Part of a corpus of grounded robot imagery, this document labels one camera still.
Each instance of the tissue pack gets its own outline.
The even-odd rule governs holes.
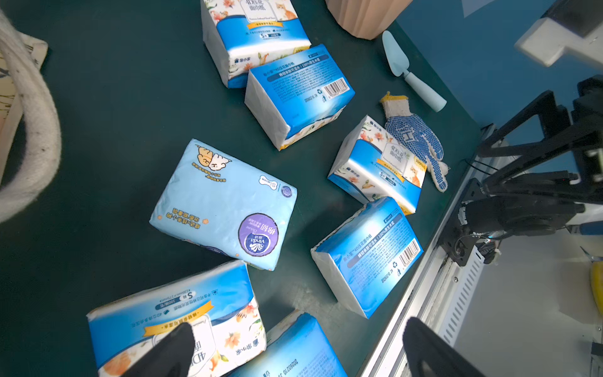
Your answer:
[[[252,67],[308,49],[291,0],[201,0],[203,42],[227,87]]]
[[[390,197],[366,204],[311,250],[337,301],[370,318],[423,253]]]
[[[266,349],[242,261],[133,294],[87,317],[99,377],[121,376],[183,322],[195,337],[190,377],[221,376]]]
[[[316,318],[295,310],[267,333],[268,347],[230,377],[346,377]]]
[[[405,215],[417,210],[427,166],[370,116],[346,136],[329,180],[363,204],[392,197]]]
[[[183,241],[273,270],[296,198],[295,187],[193,139],[150,223]]]
[[[354,90],[323,45],[249,71],[245,104],[282,150],[339,117]]]

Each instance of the blue tissue package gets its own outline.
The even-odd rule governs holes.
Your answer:
[[[273,270],[296,199],[295,187],[193,139],[149,222],[183,241]]]
[[[195,337],[189,377],[224,375],[267,343],[242,261],[133,294],[87,318],[99,377],[122,375],[183,322]]]
[[[339,117],[354,90],[324,45],[249,71],[245,104],[282,150]]]
[[[427,165],[365,116],[341,143],[328,179],[363,204],[392,197],[405,215],[417,211]]]
[[[347,377],[316,318],[298,310],[267,333],[266,351],[229,377]]]
[[[311,250],[337,300],[366,318],[422,253],[408,220],[390,197],[366,204]]]
[[[310,48],[291,0],[201,0],[203,42],[227,87],[247,72]]]

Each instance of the yellow object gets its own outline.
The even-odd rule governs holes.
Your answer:
[[[162,323],[161,325],[147,326],[145,327],[145,333],[143,337],[151,337],[153,335],[163,334],[164,332],[169,332],[175,329],[180,323],[183,322],[192,322],[197,318],[201,317],[204,314],[207,314],[211,309],[213,309],[212,302],[207,302],[205,305],[201,306],[195,311],[192,311],[188,314],[183,315],[180,318],[173,319],[169,322]]]
[[[590,287],[599,313],[603,315],[603,262],[593,262],[590,268]]]
[[[408,97],[405,95],[391,95],[389,92],[387,92],[387,94],[381,98],[381,100],[379,102],[384,103],[386,101],[393,101],[393,100],[407,100]]]

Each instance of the work glove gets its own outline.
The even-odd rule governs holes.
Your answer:
[[[448,182],[445,175],[448,174],[448,165],[442,162],[444,149],[438,137],[418,115],[410,112],[407,96],[390,95],[387,92],[381,98],[381,103],[387,118],[385,130],[423,161],[431,173],[435,187],[441,192],[446,191]]]

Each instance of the metal frame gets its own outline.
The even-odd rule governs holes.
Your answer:
[[[494,125],[490,125],[484,132],[484,138],[492,134],[493,131]],[[507,158],[496,157],[478,158],[476,160],[497,168],[509,162]],[[402,334],[406,328],[406,322],[411,317],[418,317],[434,329],[436,322],[447,312],[454,289],[458,287],[455,286],[455,279],[458,281],[457,276],[461,272],[461,267],[448,258],[446,252],[437,246],[437,241],[444,225],[452,215],[457,201],[460,199],[463,188],[474,177],[481,181],[486,175],[473,168],[469,168],[466,172],[459,190],[448,205],[446,213],[429,245],[425,248],[425,255],[400,303],[394,310],[373,352],[367,357],[356,377],[409,375],[409,369],[406,365],[406,353],[402,343]]]

